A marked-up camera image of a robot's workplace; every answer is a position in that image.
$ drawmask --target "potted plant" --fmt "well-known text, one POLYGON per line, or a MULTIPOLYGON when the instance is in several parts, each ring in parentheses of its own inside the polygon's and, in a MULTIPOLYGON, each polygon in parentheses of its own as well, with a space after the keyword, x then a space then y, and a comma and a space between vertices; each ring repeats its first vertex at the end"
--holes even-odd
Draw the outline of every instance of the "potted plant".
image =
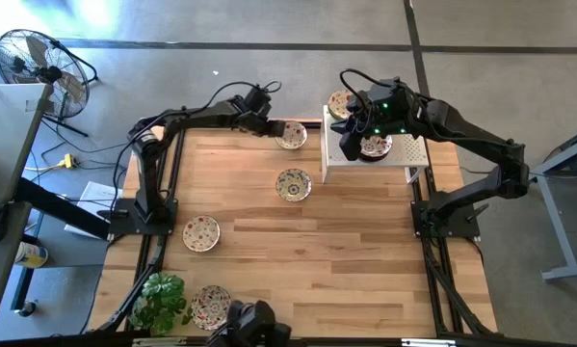
MULTIPOLYGON (((183 313, 187 304, 183 298, 183 286, 183 280, 177 275, 151 275, 129 316, 132 326, 149 329, 154 336, 172 330, 175 319, 183 313)), ((181 324, 186 325, 191 319, 192 308, 189 307, 181 317, 181 324)))

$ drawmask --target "wooden tabletop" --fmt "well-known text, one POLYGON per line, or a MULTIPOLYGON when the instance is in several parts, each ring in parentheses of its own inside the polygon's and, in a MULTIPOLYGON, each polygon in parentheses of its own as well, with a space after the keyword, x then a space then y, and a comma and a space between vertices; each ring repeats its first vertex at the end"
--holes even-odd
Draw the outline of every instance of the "wooden tabletop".
MULTIPOLYGON (((308 132, 302 148, 285 150, 274 139, 238 131, 188 131, 175 192, 177 232, 169 239, 163 271, 185 281, 188 302, 210 284, 224 287, 233 299, 265 300, 278 321, 292 326, 293 336, 435 336, 404 170, 342 169, 323 185, 320 133, 308 132), (301 202, 275 192, 275 179, 290 168, 305 170, 314 181, 301 202), (220 223, 222 239, 211 252, 196 254, 183 244, 183 227, 197 215, 220 223)), ((429 147, 437 189, 462 186, 455 146, 429 142, 429 147)), ((129 169, 124 194, 133 197, 134 158, 129 169)), ((495 331, 479 254, 465 240, 448 243, 458 292, 495 331)), ((141 237, 132 235, 109 249, 91 329, 104 323, 129 291, 140 244, 141 237)), ((445 297, 442 305, 450 327, 445 297)), ((208 332, 190 323, 171 334, 208 332)))

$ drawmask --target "gray concrete floor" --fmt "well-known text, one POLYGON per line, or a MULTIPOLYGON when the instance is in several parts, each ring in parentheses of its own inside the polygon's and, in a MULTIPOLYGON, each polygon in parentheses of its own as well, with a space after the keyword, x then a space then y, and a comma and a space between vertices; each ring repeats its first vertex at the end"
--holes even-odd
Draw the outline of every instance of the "gray concrete floor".
MULTIPOLYGON (((470 46, 577 46, 577 0, 413 0, 421 43, 470 46)), ((0 35, 36 29, 57 38, 133 41, 410 44, 402 0, 18 1, 0 6, 0 35)), ((119 143, 131 124, 166 108, 196 107, 220 85, 237 79, 282 80, 272 117, 317 118, 328 94, 340 88, 337 72, 360 68, 379 78, 400 75, 414 89, 411 52, 73 49, 99 71, 84 112, 71 124, 92 136, 65 133, 81 147, 119 143)), ((526 144, 526 161, 540 163, 553 146, 577 133, 577 55, 425 54, 434 97, 445 99, 479 126, 526 144)), ((356 87, 366 88, 354 80, 356 87)), ((242 93, 236 88, 226 95, 242 93)), ((36 153, 58 139, 42 126, 36 153)), ((85 159, 113 161, 115 151, 85 159)), ((461 150, 472 170, 491 164, 461 150)), ((110 182, 109 172, 55 172, 46 189, 80 195, 87 181, 110 182)), ((466 182, 479 177, 464 176, 466 182)), ((540 192, 521 200, 488 201, 479 217, 485 272, 500 332, 577 343, 577 279, 545 284, 540 271, 564 264, 540 192)), ((57 237, 59 227, 47 231, 57 237)), ((102 245, 72 235, 71 243, 102 245)), ((77 334, 92 304, 100 267, 42 269, 29 299, 40 312, 20 318, 8 311, 11 282, 0 309, 0 339, 77 334)))

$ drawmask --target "floral patterned plate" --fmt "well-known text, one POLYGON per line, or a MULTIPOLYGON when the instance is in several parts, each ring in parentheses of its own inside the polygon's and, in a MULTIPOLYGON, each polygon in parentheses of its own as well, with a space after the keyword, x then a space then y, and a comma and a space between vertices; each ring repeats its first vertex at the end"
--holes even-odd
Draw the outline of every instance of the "floral patterned plate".
POLYGON ((346 105, 352 95, 349 90, 333 92, 328 98, 328 112, 337 120, 345 120, 350 115, 346 105))
POLYGON ((301 201, 311 192, 311 177, 303 170, 288 169, 277 177, 275 189, 284 200, 301 201))
POLYGON ((230 294, 220 286, 207 285, 192 299, 192 314, 197 327, 212 331, 225 323, 230 307, 230 294))
POLYGON ((298 121, 288 120, 284 128, 284 135, 276 137, 277 144, 286 149, 297 149, 307 140, 307 130, 298 121))
POLYGON ((220 225, 209 216, 196 216, 183 228, 183 243, 194 252, 211 250, 220 241, 220 225))
POLYGON ((393 146, 393 139, 388 135, 385 139, 380 136, 370 136, 369 140, 361 139, 361 154, 370 158, 378 158, 386 155, 393 146))

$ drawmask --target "white stand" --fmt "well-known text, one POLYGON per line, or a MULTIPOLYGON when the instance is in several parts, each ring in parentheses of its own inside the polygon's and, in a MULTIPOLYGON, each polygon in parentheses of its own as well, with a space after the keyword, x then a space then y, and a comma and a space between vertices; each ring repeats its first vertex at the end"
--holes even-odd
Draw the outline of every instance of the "white stand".
POLYGON ((335 168, 375 166, 405 168, 406 181, 410 184, 430 165, 423 137, 414 140, 412 135, 393 135, 393 146, 391 150, 384 159, 378 162, 366 163, 360 160, 349 161, 339 147, 339 140, 342 136, 330 130, 330 125, 334 122, 336 122, 336 120, 328 112, 328 107, 325 105, 320 134, 320 149, 323 154, 323 183, 328 182, 330 172, 335 168), (410 168, 416 168, 416 173, 410 174, 410 168))

